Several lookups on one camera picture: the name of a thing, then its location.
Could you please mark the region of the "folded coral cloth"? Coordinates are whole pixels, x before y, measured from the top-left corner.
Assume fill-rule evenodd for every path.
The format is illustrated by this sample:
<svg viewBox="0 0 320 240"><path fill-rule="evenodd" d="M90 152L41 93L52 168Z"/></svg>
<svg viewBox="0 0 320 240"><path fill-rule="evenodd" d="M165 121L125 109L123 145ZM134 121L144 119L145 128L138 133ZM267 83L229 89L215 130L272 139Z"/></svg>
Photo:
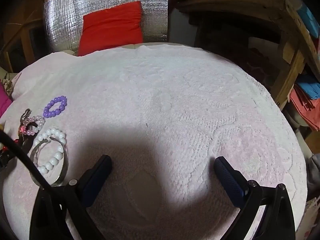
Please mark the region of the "folded coral cloth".
<svg viewBox="0 0 320 240"><path fill-rule="evenodd" d="M319 99L311 100L298 85L294 85L290 101L308 126L319 131Z"/></svg>

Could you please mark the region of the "blue cloth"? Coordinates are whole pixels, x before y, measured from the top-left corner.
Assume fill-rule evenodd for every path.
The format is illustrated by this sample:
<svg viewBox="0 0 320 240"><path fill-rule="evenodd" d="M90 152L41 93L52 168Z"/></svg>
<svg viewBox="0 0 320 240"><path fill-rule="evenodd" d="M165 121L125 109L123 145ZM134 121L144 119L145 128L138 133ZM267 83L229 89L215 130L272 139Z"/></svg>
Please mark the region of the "blue cloth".
<svg viewBox="0 0 320 240"><path fill-rule="evenodd" d="M318 82L298 82L297 85L299 85L311 100L320 98L320 84Z"/></svg>

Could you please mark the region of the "magenta cushion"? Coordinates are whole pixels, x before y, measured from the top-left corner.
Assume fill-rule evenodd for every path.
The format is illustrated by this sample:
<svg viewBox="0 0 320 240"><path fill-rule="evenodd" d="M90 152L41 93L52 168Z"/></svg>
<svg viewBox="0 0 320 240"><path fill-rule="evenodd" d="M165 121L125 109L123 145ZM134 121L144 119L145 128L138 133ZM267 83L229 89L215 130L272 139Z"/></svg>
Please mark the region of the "magenta cushion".
<svg viewBox="0 0 320 240"><path fill-rule="evenodd" d="M5 113L11 103L11 98L6 93L4 86L0 84L0 117Z"/></svg>

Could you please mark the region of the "silver metal bangle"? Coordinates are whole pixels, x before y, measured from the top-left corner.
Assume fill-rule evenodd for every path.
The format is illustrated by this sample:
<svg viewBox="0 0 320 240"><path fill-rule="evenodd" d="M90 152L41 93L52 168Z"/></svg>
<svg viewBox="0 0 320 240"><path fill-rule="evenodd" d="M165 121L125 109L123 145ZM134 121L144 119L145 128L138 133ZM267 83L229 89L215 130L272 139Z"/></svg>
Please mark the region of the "silver metal bangle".
<svg viewBox="0 0 320 240"><path fill-rule="evenodd" d="M35 163L35 156L40 152L41 145L50 143L51 141L55 141L59 143L57 152L51 157L51 159L45 165L38 166ZM35 147L31 151L30 160L33 162L33 164L40 171L40 174L42 174L43 176L45 174L48 174L50 171L52 171L54 167L57 166L59 163L62 163L61 171L57 176L57 178L53 182L51 181L48 182L49 185L52 187L61 185L63 180L65 179L65 176L68 170L68 154L67 154L67 149L65 147L66 140L64 138L56 139L55 137L48 137L48 138L43 138L41 141L36 139L34 142L35 142Z"/></svg>

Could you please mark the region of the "red cushion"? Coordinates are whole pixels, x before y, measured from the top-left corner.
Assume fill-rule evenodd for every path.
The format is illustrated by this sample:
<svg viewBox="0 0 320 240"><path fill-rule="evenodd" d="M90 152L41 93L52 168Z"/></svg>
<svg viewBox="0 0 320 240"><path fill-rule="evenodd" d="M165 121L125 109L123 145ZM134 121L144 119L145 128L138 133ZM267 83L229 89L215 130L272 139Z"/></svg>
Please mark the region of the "red cushion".
<svg viewBox="0 0 320 240"><path fill-rule="evenodd" d="M83 17L78 55L143 42L140 1L92 12Z"/></svg>

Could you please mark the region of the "silver foil insulation sheet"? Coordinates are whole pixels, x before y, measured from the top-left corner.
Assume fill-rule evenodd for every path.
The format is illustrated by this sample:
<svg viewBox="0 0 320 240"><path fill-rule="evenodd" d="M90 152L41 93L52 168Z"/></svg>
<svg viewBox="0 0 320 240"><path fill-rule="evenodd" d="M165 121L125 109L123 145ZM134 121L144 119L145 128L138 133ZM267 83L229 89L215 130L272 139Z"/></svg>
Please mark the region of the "silver foil insulation sheet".
<svg viewBox="0 0 320 240"><path fill-rule="evenodd" d="M51 51L77 51L85 15L134 1L142 5L144 42L167 41L168 0L48 0L43 16Z"/></svg>

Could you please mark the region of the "dark metal hair clip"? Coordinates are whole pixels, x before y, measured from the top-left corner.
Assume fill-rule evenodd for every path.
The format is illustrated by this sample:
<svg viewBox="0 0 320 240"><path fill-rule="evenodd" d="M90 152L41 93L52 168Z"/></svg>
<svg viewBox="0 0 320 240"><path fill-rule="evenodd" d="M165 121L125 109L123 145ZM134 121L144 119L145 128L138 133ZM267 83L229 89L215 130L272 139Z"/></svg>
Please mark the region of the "dark metal hair clip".
<svg viewBox="0 0 320 240"><path fill-rule="evenodd" d="M20 117L20 125L23 125L23 121L31 115L31 110L28 108Z"/></svg>

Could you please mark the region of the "wooden shelf unit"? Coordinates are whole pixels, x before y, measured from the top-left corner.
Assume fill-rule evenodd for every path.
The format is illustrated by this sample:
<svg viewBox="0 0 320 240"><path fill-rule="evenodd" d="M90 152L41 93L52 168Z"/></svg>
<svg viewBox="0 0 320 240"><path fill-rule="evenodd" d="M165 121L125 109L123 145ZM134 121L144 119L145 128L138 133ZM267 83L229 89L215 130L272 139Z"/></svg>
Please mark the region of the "wooden shelf unit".
<svg viewBox="0 0 320 240"><path fill-rule="evenodd" d="M248 62L250 38L277 44L282 66L270 94L279 108L306 64L319 78L317 50L289 0L185 0L176 8L197 26L195 46L240 67Z"/></svg>

